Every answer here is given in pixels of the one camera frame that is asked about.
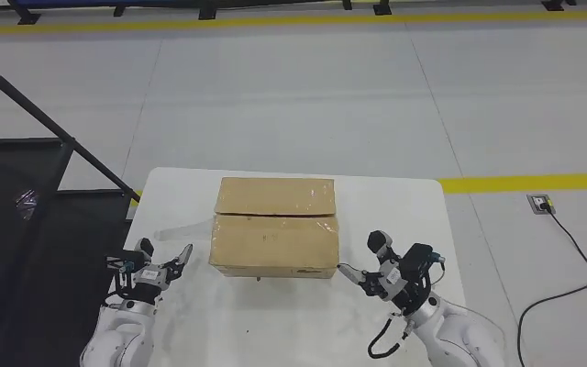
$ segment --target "electrical socket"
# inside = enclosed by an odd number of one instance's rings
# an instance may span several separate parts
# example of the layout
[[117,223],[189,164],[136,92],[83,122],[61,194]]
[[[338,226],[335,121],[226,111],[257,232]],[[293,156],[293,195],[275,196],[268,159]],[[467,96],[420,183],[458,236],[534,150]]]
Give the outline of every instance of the electrical socket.
[[532,207],[532,211],[534,214],[548,214],[548,211],[543,210],[540,208],[540,204],[548,203],[550,205],[550,209],[552,210],[552,214],[555,214],[556,211],[554,209],[554,205],[552,205],[552,200],[546,194],[528,194],[526,196],[528,198],[528,202]]

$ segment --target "yellow floor line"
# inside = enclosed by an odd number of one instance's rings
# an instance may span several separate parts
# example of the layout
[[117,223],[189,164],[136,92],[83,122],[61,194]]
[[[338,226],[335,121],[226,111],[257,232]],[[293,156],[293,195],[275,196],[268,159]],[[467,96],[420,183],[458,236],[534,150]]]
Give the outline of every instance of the yellow floor line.
[[587,173],[544,174],[540,176],[497,176],[442,178],[445,194],[538,193],[552,190],[587,190]]
[[421,14],[377,17],[360,16],[293,16],[250,17],[216,20],[171,20],[120,23],[71,23],[37,24],[33,26],[0,26],[0,35],[42,34],[67,32],[119,32],[144,30],[187,30],[204,28],[308,26],[308,25],[358,25],[392,23],[462,23],[462,22],[527,22],[535,20],[587,20],[587,11],[571,12],[510,12],[478,14]]

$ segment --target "floor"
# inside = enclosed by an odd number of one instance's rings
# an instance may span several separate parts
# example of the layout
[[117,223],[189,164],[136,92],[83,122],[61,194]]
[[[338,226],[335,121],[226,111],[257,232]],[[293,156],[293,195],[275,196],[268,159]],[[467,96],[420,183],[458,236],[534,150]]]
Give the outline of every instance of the floor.
[[[587,24],[0,37],[0,72],[141,189],[158,166],[444,178],[585,172]],[[50,136],[0,96],[2,138]],[[77,159],[63,188],[112,185]],[[583,191],[548,192],[587,249]],[[447,195],[468,306],[507,334],[587,266],[526,193]],[[526,365],[582,366],[587,293],[536,308]]]

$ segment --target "box flap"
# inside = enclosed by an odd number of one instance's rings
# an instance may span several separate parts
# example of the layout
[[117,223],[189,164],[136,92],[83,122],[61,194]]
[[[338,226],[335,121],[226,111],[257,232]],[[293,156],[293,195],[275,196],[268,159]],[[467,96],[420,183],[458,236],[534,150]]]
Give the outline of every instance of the box flap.
[[257,216],[333,216],[334,180],[225,177],[215,211]]
[[304,269],[336,268],[337,219],[216,216],[210,264]]

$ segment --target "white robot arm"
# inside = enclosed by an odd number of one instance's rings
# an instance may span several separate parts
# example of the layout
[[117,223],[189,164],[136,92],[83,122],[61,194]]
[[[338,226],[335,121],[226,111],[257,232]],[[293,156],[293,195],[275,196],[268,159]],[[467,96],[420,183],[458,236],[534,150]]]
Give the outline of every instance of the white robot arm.
[[[107,258],[108,267],[118,270],[116,291],[123,302],[102,308],[94,336],[80,356],[82,367],[146,367],[153,352],[152,330],[157,313],[156,299],[171,281],[182,276],[192,253],[187,245],[175,259],[161,265],[150,263],[153,247],[142,239],[134,251],[121,251]],[[135,274],[135,286],[130,274]]]
[[[444,258],[420,243],[401,258],[392,250],[392,239],[382,231],[370,234],[368,247],[377,255],[378,272],[360,272],[342,263],[338,269],[367,295],[377,295],[402,310],[407,323],[402,339],[414,331],[426,346],[433,367],[504,367],[504,358],[488,331],[431,292],[428,270],[435,262],[444,269]],[[372,358],[388,357],[399,348],[397,343],[386,353],[371,351],[390,323],[369,346]]]

